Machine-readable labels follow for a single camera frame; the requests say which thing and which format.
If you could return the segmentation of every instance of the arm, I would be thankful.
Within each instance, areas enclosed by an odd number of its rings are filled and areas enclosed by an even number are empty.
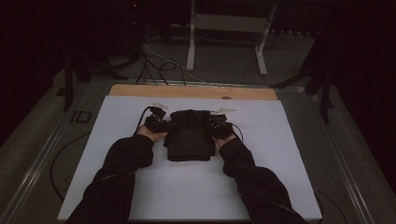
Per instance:
[[[142,127],[134,136],[114,143],[66,223],[126,223],[134,195],[134,173],[151,165],[154,142],[163,136]]]
[[[224,159],[224,174],[234,178],[250,218],[254,223],[306,223],[291,208],[289,194],[269,169],[255,165],[251,152],[232,134],[216,139]]]

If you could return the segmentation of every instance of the black cable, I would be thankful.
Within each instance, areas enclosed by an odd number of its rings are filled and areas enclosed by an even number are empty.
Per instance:
[[[183,84],[184,84],[184,86],[187,86],[186,80],[185,80],[185,78],[184,78],[183,68],[182,68],[181,64],[180,64],[177,60],[171,59],[171,58],[165,58],[165,57],[154,56],[154,55],[147,55],[145,52],[144,52],[143,57],[145,57],[145,58],[148,60],[148,62],[149,62],[153,67],[155,67],[155,68],[157,68],[157,69],[159,69],[159,70],[160,70],[161,67],[157,67],[157,66],[156,66],[155,64],[153,64],[148,58],[165,59],[165,60],[170,61],[170,63],[172,63],[172,64],[175,66],[175,67],[172,68],[172,69],[163,70],[163,71],[173,71],[173,70],[175,70],[176,66],[178,65],[179,68],[180,68],[181,79],[182,79],[182,81],[183,81]]]
[[[148,72],[146,72],[145,73],[145,75],[143,75],[143,83],[142,83],[142,85],[145,85],[146,84],[146,74],[147,74]]]
[[[172,64],[173,67],[171,69],[163,69],[163,67],[165,67],[168,64]],[[169,86],[169,84],[166,82],[166,79],[163,77],[162,71],[172,71],[172,70],[175,70],[176,67],[177,66],[175,63],[163,63],[163,64],[161,64],[160,69],[158,69],[158,73],[160,74],[160,77],[163,79],[163,81],[166,83],[166,86]]]
[[[154,77],[151,75],[150,71],[148,68],[146,68],[148,75],[151,77],[151,80],[155,83],[155,85],[158,85],[158,83],[155,81]]]
[[[338,204],[331,198],[329,197],[327,194],[325,194],[323,191],[321,191],[320,189],[314,188],[317,192],[321,193],[323,196],[325,196],[332,204],[334,204],[334,206],[337,208],[337,210],[340,212],[341,216],[343,217],[344,222],[347,224],[347,218],[343,213],[343,210],[340,208],[340,206],[338,206]]]
[[[54,157],[53,160],[52,160],[52,163],[51,163],[50,169],[49,169],[49,180],[50,180],[50,183],[51,183],[53,189],[55,190],[55,193],[58,195],[59,199],[61,199],[62,202],[64,201],[64,197],[62,196],[61,192],[56,188],[55,182],[53,181],[53,167],[54,167],[54,165],[55,165],[55,162],[56,162],[56,160],[58,159],[59,155],[61,155],[61,153],[62,153],[67,147],[69,147],[71,144],[73,144],[73,143],[76,142],[77,140],[79,140],[79,139],[81,139],[81,138],[83,138],[83,137],[89,135],[90,133],[91,133],[91,132],[84,133],[83,135],[81,135],[81,136],[79,136],[79,137],[73,139],[72,141],[68,142],[66,145],[64,145],[64,146],[58,151],[58,153],[55,155],[55,157]]]
[[[237,128],[238,131],[241,133],[241,142],[244,143],[244,135],[242,135],[241,129],[240,129],[238,126],[234,125],[234,124],[233,124],[233,126],[234,126],[235,128]]]
[[[140,116],[139,122],[137,123],[136,130],[134,131],[134,134],[137,133],[137,130],[138,130],[139,127],[140,127],[140,123],[142,122],[142,119],[143,119],[143,117],[145,116],[146,111],[148,111],[149,108],[150,108],[150,106],[146,107],[146,109],[143,110],[142,115]]]
[[[144,73],[145,69],[147,68],[147,65],[148,65],[148,62],[147,62],[147,60],[145,60],[143,63],[143,69],[140,72],[139,76],[137,77],[136,82],[134,83],[135,85],[139,82],[140,78],[143,76],[143,73]]]

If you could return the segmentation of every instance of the gray floor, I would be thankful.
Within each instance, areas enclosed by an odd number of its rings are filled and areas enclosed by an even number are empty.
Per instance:
[[[296,75],[314,41],[315,38],[311,36],[270,34],[264,49],[268,77],[259,75],[251,41],[234,42],[225,37],[211,40],[215,44],[199,41],[194,71],[191,76],[184,72],[185,79],[189,85],[200,79],[211,85],[264,88]],[[188,39],[185,37],[175,38],[171,43],[154,39],[147,42],[147,46],[163,57],[186,65]],[[149,49],[144,47],[147,54],[153,55]],[[151,60],[158,65],[166,62],[165,59]],[[124,82],[134,83],[141,69],[142,64],[136,63],[120,71],[129,77]],[[158,69],[151,67],[149,71],[157,83],[163,84],[159,80]],[[167,80],[172,80],[172,84],[182,84],[179,68],[163,72],[163,75]],[[63,146],[92,129],[104,97],[111,86],[118,83],[111,78],[97,76],[90,84],[78,85],[71,111],[91,112],[92,119],[88,123],[75,123],[70,122],[72,113],[63,112],[64,98],[55,96],[63,82],[61,72],[55,78],[53,88],[0,150],[0,211],[6,215],[2,216],[1,223],[59,222],[56,217],[62,202],[50,185],[51,162]],[[149,75],[146,75],[146,83],[153,84]],[[345,223],[342,214],[347,223],[396,223],[395,195],[379,172],[337,89],[332,87],[333,108],[329,110],[330,124],[326,125],[318,117],[316,98],[305,95],[300,88],[305,83],[306,79],[276,94],[287,112],[312,185],[320,190],[316,190],[316,193],[324,208],[322,223]],[[57,123],[63,127],[54,131]],[[54,163],[54,182],[63,195],[67,192],[87,140],[88,136],[72,143]],[[32,166],[37,157],[46,158],[42,166]],[[25,190],[25,197],[20,194],[14,197],[18,186]],[[327,196],[340,207],[342,213]],[[7,207],[7,202],[14,203]]]

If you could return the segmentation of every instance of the table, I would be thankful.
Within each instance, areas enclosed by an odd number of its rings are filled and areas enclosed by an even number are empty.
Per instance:
[[[77,206],[112,143],[131,135],[143,107],[157,101],[170,110],[237,108],[240,113],[227,118],[238,122],[256,163],[278,175],[294,209],[304,218],[321,218],[283,107],[272,90],[115,85],[102,105],[59,219],[67,219]],[[268,146],[265,150],[258,149],[262,139]],[[131,220],[248,220],[233,179],[221,171],[218,154],[210,161],[171,162],[161,143],[153,150],[153,164],[136,173]]]

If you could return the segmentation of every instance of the wooden board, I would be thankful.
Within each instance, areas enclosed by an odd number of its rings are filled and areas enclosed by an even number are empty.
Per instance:
[[[235,100],[277,100],[271,89],[230,88],[230,87],[184,87],[184,86],[149,86],[149,85],[114,85],[109,95],[113,96],[158,96],[187,97]]]

